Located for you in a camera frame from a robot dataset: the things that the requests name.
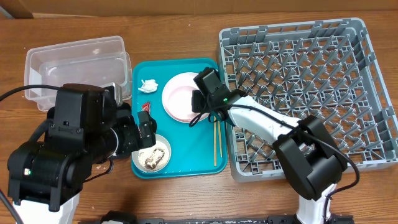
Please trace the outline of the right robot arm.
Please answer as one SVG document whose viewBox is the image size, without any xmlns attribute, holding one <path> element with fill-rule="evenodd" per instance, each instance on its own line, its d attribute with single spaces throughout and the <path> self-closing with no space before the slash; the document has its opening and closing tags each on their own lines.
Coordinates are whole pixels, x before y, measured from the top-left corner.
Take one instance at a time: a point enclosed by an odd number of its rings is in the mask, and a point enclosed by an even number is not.
<svg viewBox="0 0 398 224">
<path fill-rule="evenodd" d="M 316 116 L 282 115 L 241 90 L 222 89 L 193 91 L 192 110 L 199 115 L 213 114 L 271 144 L 285 178 L 299 194 L 295 221 L 331 222 L 330 198 L 338 191 L 336 185 L 349 160 Z"/>
</svg>

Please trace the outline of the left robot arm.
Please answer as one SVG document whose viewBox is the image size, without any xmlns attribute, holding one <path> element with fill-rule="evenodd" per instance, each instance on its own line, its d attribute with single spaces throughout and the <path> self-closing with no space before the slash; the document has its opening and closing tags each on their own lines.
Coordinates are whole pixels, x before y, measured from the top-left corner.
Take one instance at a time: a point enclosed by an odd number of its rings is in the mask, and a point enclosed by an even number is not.
<svg viewBox="0 0 398 224">
<path fill-rule="evenodd" d="M 133 116 L 116 85 L 68 83 L 56 92 L 46 119 L 7 162 L 1 200 L 17 223 L 71 223 L 93 165 L 156 143 L 155 120 L 147 111 Z"/>
</svg>

